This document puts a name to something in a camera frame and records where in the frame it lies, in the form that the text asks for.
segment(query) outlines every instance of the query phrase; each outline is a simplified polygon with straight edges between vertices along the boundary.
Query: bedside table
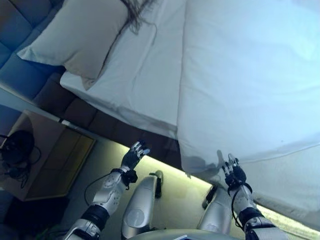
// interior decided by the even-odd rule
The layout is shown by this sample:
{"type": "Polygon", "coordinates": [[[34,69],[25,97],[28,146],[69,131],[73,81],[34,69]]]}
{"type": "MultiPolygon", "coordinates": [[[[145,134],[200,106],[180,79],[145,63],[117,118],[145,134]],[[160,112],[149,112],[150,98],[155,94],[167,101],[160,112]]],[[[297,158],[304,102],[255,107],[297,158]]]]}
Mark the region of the bedside table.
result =
{"type": "MultiPolygon", "coordinates": [[[[31,111],[24,111],[9,135],[24,130],[33,134],[41,158],[31,166],[24,188],[7,178],[2,187],[21,201],[63,197],[68,194],[95,140],[67,126],[31,111]]],[[[36,149],[30,155],[37,160],[36,149]]]]}

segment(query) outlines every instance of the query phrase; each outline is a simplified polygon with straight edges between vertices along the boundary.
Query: white bedsheet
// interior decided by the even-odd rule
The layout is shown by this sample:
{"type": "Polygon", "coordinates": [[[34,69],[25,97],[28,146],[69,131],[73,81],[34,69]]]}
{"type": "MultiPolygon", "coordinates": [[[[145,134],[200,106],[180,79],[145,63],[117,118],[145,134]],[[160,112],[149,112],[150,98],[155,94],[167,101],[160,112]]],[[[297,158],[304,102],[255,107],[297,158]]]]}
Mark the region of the white bedsheet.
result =
{"type": "Polygon", "coordinates": [[[188,0],[178,140],[187,172],[320,143],[320,17],[290,1],[188,0]]]}
{"type": "Polygon", "coordinates": [[[132,126],[176,138],[185,0],[156,0],[138,35],[126,29],[100,79],[86,91],[66,72],[60,84],[132,126]]]}

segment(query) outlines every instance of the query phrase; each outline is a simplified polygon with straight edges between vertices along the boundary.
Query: floor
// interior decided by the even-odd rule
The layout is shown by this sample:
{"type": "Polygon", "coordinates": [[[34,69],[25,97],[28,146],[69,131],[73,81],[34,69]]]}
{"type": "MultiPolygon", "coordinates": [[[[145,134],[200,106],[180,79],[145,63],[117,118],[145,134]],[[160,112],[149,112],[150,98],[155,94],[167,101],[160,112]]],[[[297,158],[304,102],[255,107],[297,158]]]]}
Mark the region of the floor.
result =
{"type": "MultiPolygon", "coordinates": [[[[86,210],[87,206],[84,201],[84,190],[86,186],[95,179],[109,173],[111,169],[118,168],[123,155],[127,151],[128,148],[125,146],[98,137],[93,150],[88,156],[86,163],[68,195],[70,204],[60,223],[60,228],[62,230],[69,229],[86,210]]],[[[162,188],[162,197],[156,200],[154,205],[152,227],[159,229],[196,228],[204,213],[202,201],[211,187],[210,184],[193,176],[188,178],[182,171],[148,156],[145,156],[140,161],[135,170],[138,175],[138,181],[137,183],[130,185],[130,189],[125,191],[122,195],[119,208],[106,223],[105,229],[102,231],[101,239],[121,239],[122,216],[130,197],[134,192],[135,186],[137,186],[145,176],[148,176],[149,173],[155,172],[156,170],[162,170],[164,172],[164,184],[162,188]]],[[[95,191],[100,188],[101,184],[102,180],[88,189],[88,200],[93,198],[95,191]]],[[[279,223],[286,222],[286,220],[283,220],[282,216],[277,213],[263,208],[260,210],[263,214],[269,214],[269,218],[273,218],[273,221],[278,221],[279,223]]],[[[239,239],[245,239],[242,230],[237,228],[234,222],[231,224],[230,235],[239,239]]],[[[300,238],[290,235],[290,239],[312,238],[300,238]]]]}

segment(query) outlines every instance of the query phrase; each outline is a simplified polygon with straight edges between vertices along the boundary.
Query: mattress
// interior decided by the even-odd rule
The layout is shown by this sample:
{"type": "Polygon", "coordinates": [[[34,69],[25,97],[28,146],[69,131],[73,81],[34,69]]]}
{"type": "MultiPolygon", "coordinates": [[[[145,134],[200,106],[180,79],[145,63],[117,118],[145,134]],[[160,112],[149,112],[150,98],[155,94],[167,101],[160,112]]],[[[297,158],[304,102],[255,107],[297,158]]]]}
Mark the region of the mattress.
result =
{"type": "Polygon", "coordinates": [[[138,35],[124,31],[89,90],[69,72],[60,84],[129,125],[175,139],[185,3],[156,0],[147,7],[138,35]]]}

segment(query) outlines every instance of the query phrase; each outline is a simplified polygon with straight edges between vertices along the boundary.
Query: white pillow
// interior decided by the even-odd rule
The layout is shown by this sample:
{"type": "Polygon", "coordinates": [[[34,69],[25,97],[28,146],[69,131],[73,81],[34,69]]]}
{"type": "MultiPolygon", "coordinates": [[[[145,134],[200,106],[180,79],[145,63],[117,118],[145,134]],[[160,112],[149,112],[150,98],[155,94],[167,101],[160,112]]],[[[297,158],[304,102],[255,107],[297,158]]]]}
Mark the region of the white pillow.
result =
{"type": "Polygon", "coordinates": [[[85,89],[101,74],[107,54],[125,25],[121,0],[68,0],[42,34],[18,52],[24,60],[63,65],[85,89]]]}

